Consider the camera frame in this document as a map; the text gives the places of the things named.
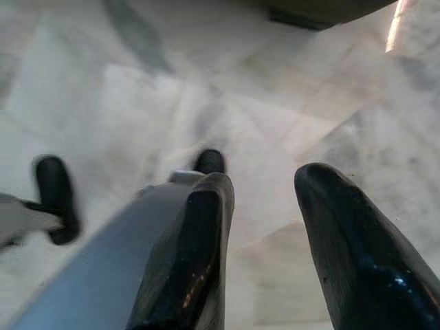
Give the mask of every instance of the marble floor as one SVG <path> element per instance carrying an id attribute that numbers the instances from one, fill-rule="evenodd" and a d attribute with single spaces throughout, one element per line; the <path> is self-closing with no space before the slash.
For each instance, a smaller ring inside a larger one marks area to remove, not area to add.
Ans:
<path id="1" fill-rule="evenodd" d="M 0 254 L 0 327 L 203 147 L 236 191 L 226 329 L 331 329 L 293 189 L 307 162 L 350 175 L 440 276 L 440 3 L 400 5 L 317 33 L 251 0 L 0 0 L 0 191 L 36 198 L 33 158 L 60 155 L 85 226 Z"/>

